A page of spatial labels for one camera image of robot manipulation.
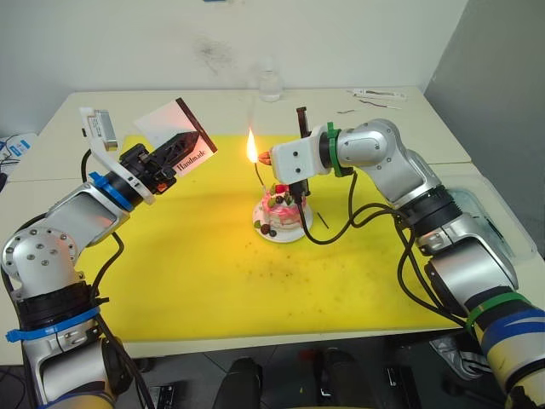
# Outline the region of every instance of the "birthday cake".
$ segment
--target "birthday cake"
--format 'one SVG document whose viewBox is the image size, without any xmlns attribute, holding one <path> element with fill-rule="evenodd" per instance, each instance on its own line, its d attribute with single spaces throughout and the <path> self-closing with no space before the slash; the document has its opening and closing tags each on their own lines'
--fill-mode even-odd
<svg viewBox="0 0 545 409">
<path fill-rule="evenodd" d="M 302 206 L 305 209 L 306 199 L 303 197 Z M 287 185 L 272 185 L 260 202 L 262 217 L 254 222 L 261 234 L 275 237 L 277 233 L 301 228 L 301 217 L 297 204 L 290 194 Z"/>
</svg>

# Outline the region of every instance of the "yellow mat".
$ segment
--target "yellow mat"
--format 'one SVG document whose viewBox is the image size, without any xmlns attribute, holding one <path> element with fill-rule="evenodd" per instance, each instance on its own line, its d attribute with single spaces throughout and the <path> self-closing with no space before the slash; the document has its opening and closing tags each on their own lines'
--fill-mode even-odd
<svg viewBox="0 0 545 409">
<path fill-rule="evenodd" d="M 294 138 L 257 135 L 256 143 L 264 151 Z M 126 250 L 100 293 L 110 297 L 102 311 L 124 341 L 451 326 L 399 289 L 402 246 L 390 216 L 350 228 L 332 245 L 265 241 L 251 222 L 261 188 L 245 157 L 246 137 L 212 139 L 214 157 L 152 206 L 141 204 L 118 230 Z M 137 141 L 129 137 L 126 145 Z M 270 186 L 270 168 L 260 165 L 260 171 Z M 308 203 L 330 226 L 315 217 L 315 237 L 331 237 L 346 221 L 350 179 L 310 180 Z M 360 172 L 354 203 L 375 201 L 383 202 L 381 195 Z M 77 267 L 88 282 L 115 249 L 108 238 L 83 253 Z M 405 276 L 425 297 L 409 267 Z"/>
</svg>

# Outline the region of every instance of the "card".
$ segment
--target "card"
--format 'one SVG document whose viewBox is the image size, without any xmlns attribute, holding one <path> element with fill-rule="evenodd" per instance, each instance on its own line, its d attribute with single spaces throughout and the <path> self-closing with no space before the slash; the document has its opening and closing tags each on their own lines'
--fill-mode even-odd
<svg viewBox="0 0 545 409">
<path fill-rule="evenodd" d="M 181 98 L 135 120 L 135 125 L 155 148 L 180 133 L 198 132 L 195 148 L 174 166 L 178 176 L 186 175 L 217 151 L 214 142 Z"/>
</svg>

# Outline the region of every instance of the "candle flame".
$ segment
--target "candle flame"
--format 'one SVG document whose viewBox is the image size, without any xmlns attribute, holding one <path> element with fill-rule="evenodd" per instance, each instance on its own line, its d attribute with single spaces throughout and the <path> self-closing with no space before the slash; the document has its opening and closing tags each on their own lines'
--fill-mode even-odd
<svg viewBox="0 0 545 409">
<path fill-rule="evenodd" d="M 248 141 L 246 142 L 246 155 L 252 164 L 257 163 L 257 148 L 255 147 L 254 133 L 251 128 L 248 132 Z"/>
</svg>

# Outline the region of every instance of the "candle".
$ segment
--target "candle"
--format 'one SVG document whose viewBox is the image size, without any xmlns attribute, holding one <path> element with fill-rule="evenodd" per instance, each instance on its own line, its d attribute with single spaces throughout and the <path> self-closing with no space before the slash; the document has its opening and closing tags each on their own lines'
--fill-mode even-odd
<svg viewBox="0 0 545 409">
<path fill-rule="evenodd" d="M 263 183 L 263 179 L 261 179 L 261 175 L 257 170 L 257 148 L 255 147 L 254 133 L 252 132 L 251 128 L 248 131 L 248 140 L 246 141 L 246 156 L 248 156 L 250 162 L 254 164 L 255 174 L 257 175 L 263 190 L 267 190 L 265 183 Z"/>
</svg>

